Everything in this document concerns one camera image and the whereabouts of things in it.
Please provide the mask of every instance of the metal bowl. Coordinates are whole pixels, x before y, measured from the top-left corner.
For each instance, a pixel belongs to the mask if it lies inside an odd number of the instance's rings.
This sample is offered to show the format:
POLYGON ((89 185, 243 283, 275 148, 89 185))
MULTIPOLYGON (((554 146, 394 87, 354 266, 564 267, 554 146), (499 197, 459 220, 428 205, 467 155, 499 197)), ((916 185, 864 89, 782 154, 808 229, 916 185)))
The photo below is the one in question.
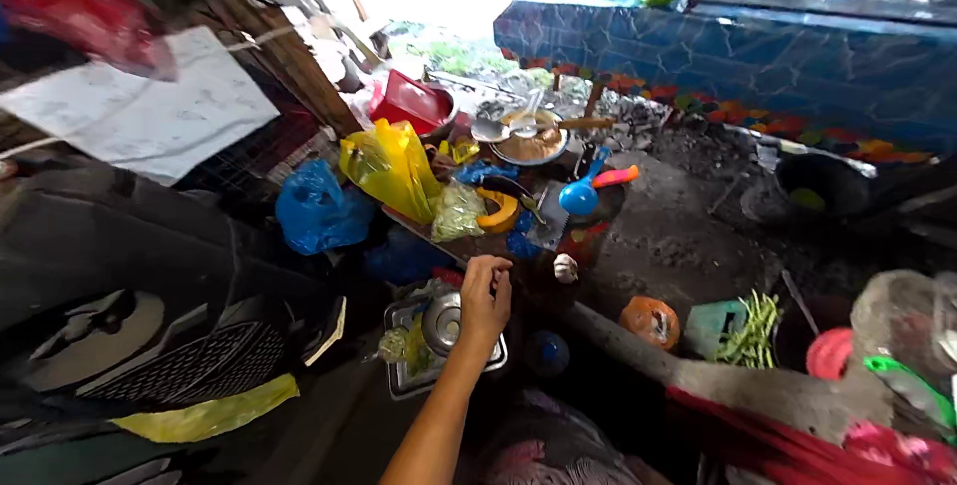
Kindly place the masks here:
POLYGON ((452 110, 449 111, 449 116, 445 118, 442 124, 427 134, 419 135, 419 139, 422 140, 423 145, 432 144, 438 146, 438 144, 445 141, 452 132, 452 126, 456 123, 456 115, 459 114, 459 101, 456 99, 454 93, 437 83, 428 83, 426 86, 435 90, 452 103, 452 110))
MULTIPOLYGON (((514 118, 514 116, 517 115, 518 113, 519 112, 514 112, 508 115, 505 115, 505 117, 501 120, 501 122, 504 124, 508 124, 505 121, 508 120, 510 122, 512 118, 514 118)), ((536 112, 536 115, 540 113, 546 113, 549 116, 549 118, 554 120, 555 123, 561 122, 562 120, 562 116, 555 112, 539 110, 538 112, 536 112)), ((516 160, 502 154, 501 151, 498 149, 497 143, 490 143, 489 146, 492 148, 492 152, 495 153, 495 156, 502 159, 502 161, 507 161, 508 163, 514 163, 515 165, 542 165, 543 163, 556 160, 559 156, 562 155, 565 149, 568 148, 568 138, 570 137, 568 135, 568 130, 559 130, 559 133, 561 133, 562 135, 562 144, 559 145, 558 149, 553 154, 538 160, 516 160)))

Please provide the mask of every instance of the red plastic basket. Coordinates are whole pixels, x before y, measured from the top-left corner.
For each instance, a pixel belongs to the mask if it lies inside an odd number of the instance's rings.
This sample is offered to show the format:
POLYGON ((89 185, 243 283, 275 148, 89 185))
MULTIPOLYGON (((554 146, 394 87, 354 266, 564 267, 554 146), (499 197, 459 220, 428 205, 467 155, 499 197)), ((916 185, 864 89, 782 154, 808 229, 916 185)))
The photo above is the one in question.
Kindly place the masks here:
POLYGON ((452 107, 448 99, 435 90, 398 70, 391 70, 386 87, 379 84, 372 92, 368 110, 372 121, 386 119, 389 123, 396 123, 407 120, 415 133, 422 136, 441 126, 452 107))

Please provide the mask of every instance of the fingers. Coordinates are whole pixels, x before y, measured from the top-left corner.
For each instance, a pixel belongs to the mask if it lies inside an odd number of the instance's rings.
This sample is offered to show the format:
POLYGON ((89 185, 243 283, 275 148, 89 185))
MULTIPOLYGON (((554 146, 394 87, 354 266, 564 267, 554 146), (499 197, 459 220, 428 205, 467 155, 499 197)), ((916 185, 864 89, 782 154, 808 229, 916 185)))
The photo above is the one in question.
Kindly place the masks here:
POLYGON ((512 268, 512 262, 509 259, 492 255, 473 257, 469 259, 469 266, 465 270, 462 288, 488 289, 495 271, 507 271, 510 268, 512 268))
POLYGON ((495 309, 503 313, 512 310, 512 282, 508 272, 503 271, 498 277, 498 287, 495 292, 495 309))

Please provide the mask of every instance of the metal tray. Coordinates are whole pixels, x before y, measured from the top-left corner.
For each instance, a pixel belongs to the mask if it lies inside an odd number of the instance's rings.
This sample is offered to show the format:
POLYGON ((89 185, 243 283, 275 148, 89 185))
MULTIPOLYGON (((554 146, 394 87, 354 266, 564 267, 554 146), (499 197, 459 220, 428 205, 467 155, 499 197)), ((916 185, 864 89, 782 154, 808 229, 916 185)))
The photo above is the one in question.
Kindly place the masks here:
MULTIPOLYGON (((414 315, 420 312, 424 313, 430 300, 432 300, 432 296, 415 296, 391 304, 386 308, 386 312, 383 314, 386 330, 391 330, 396 326, 404 326, 407 329, 411 328, 414 315)), ((405 362, 401 361, 400 363, 386 364, 389 376, 389 395, 392 396, 393 401, 402 401, 403 399, 409 399, 420 393, 432 390, 432 386, 434 386, 438 380, 438 374, 442 372, 442 367, 445 365, 444 357, 438 356, 435 353, 433 353, 433 357, 432 367, 415 375, 413 378, 409 377, 405 362)), ((492 356, 489 357, 485 363, 485 369, 482 369, 482 371, 484 373, 495 371, 505 365, 507 361, 508 347, 505 346, 505 337, 499 335, 498 342, 495 344, 495 348, 492 349, 492 356)))

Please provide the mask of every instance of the plastic bag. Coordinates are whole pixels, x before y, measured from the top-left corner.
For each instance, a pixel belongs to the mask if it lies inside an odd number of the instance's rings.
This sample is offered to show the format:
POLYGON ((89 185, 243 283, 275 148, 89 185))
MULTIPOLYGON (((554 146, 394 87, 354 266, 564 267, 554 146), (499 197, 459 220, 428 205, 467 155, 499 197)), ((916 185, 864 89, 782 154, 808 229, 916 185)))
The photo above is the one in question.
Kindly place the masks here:
POLYGON ((285 400, 298 396, 296 378, 287 373, 249 391, 223 399, 181 410, 133 414, 111 421, 153 442, 199 442, 239 429, 285 400))
POLYGON ((461 166, 452 178, 463 184, 478 184, 485 176, 505 176, 511 180, 518 180, 519 166, 508 163, 492 165, 486 161, 474 161, 461 166))
POLYGON ((485 201, 475 188, 453 180, 442 189, 432 222, 433 242, 454 240, 463 236, 481 236, 485 231, 476 221, 485 216, 485 201))
POLYGON ((365 240, 375 202, 355 188, 344 192, 324 161, 310 161, 282 183, 276 217, 286 244, 312 255, 365 240))
POLYGON ((423 225, 435 218, 442 185, 412 125, 380 119, 374 132, 359 132, 341 141, 339 168, 366 194, 423 225))
POLYGON ((0 0, 13 26, 59 38, 94 59, 144 77, 173 80, 169 45, 153 35, 134 0, 0 0))
POLYGON ((389 229, 386 244, 365 253, 365 273, 398 286, 429 279, 433 268, 455 263, 448 254, 399 225, 389 229))

